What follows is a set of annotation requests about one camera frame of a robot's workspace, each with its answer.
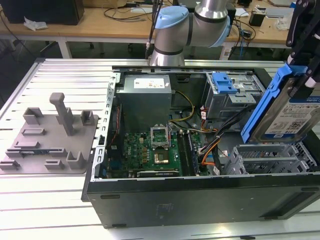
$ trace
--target blue plastic latch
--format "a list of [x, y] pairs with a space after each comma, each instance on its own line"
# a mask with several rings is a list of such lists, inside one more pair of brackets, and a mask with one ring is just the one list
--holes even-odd
[[306, 73], [307, 69], [308, 68], [306, 66], [291, 66], [287, 63], [278, 69], [259, 103], [255, 107], [253, 113], [251, 114], [249, 120], [246, 122], [241, 131], [241, 136], [244, 143], [248, 142], [255, 127], [259, 124], [259, 120], [261, 120], [261, 117], [264, 116], [265, 110], [268, 109], [272, 105], [273, 100], [278, 97], [282, 90], [281, 85], [285, 78], [289, 75], [301, 76]]
[[168, 6], [162, 8], [159, 12], [158, 19], [155, 24], [156, 29], [170, 28], [188, 17], [189, 11], [184, 6]]
[[238, 92], [225, 72], [213, 72], [212, 81], [219, 94], [236, 94]]

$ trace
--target blue cable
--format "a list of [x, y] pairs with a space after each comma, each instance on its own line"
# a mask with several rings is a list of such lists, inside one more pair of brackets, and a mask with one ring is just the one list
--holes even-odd
[[240, 56], [239, 56], [239, 58], [241, 59], [242, 58], [242, 50], [243, 50], [243, 48], [244, 48], [244, 46], [243, 46], [243, 42], [244, 42], [244, 33], [243, 33], [243, 30], [241, 29], [241, 37], [242, 37], [242, 39], [241, 39], [241, 44], [240, 44], [240, 46], [241, 46], [241, 49], [240, 49]]

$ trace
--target blue drive bracket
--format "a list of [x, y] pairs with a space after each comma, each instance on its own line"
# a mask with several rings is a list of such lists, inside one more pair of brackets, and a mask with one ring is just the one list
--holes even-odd
[[213, 72], [212, 81], [219, 94], [236, 94], [238, 92], [225, 72]]
[[283, 67], [280, 67], [276, 72], [273, 80], [270, 82], [268, 88], [264, 92], [262, 98], [254, 109], [248, 122], [245, 124], [241, 131], [242, 140], [247, 143], [252, 132], [256, 126], [260, 123], [260, 120], [264, 116], [266, 109], [268, 109], [272, 102], [281, 92], [280, 85], [287, 76], [301, 76], [306, 73], [308, 67], [306, 66], [289, 66], [287, 63]]

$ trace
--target green circuit board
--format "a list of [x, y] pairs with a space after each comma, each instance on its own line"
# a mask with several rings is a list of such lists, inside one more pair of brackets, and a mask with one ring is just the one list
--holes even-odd
[[[201, 141], [198, 134], [192, 134], [191, 139], [195, 149], [201, 147]], [[157, 133], [154, 135], [154, 142], [164, 142], [165, 140], [165, 133]], [[156, 163], [155, 154], [157, 154], [159, 150], [158, 148], [152, 148], [150, 132], [127, 133], [124, 137], [123, 150], [124, 159], [122, 162], [122, 170], [168, 170], [178, 171], [179, 175], [182, 176], [176, 132], [170, 134], [170, 147], [167, 151], [168, 163]]]

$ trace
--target computer case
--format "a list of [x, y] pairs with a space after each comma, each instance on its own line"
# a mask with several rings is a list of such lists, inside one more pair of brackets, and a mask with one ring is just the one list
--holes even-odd
[[[130, 73], [141, 71], [174, 74], [176, 72], [179, 75], [186, 75], [204, 72], [203, 69], [191, 67], [174, 69], [166, 67], [148, 71], [147, 67], [140, 69], [135, 66], [132, 69]], [[240, 73], [244, 70], [232, 69], [232, 71]], [[248, 71], [254, 73], [264, 88], [269, 85], [271, 78], [264, 69], [255, 68]], [[175, 85], [174, 81], [171, 82], [172, 89], [178, 91], [181, 90], [180, 85], [185, 88], [188, 84], [186, 81], [180, 81], [178, 85]], [[228, 149], [231, 152], [226, 146], [242, 143], [239, 133], [230, 131], [224, 134], [220, 144], [222, 150]], [[310, 164], [308, 172], [153, 179], [96, 177], [108, 171], [107, 168], [97, 167], [102, 166], [99, 164], [101, 163], [99, 157], [97, 161], [94, 159], [99, 154], [104, 156], [99, 145], [90, 155], [91, 164], [88, 166], [81, 199], [92, 203], [106, 229], [285, 220], [320, 199], [320, 155], [317, 149], [319, 144], [319, 138], [312, 131], [302, 142], [296, 144], [299, 157], [305, 158], [306, 161], [313, 158], [316, 162]], [[255, 156], [260, 154], [260, 151], [254, 153]]]
[[77, 25], [84, 15], [82, 0], [0, 0], [5, 16], [12, 24], [26, 17], [47, 24]]

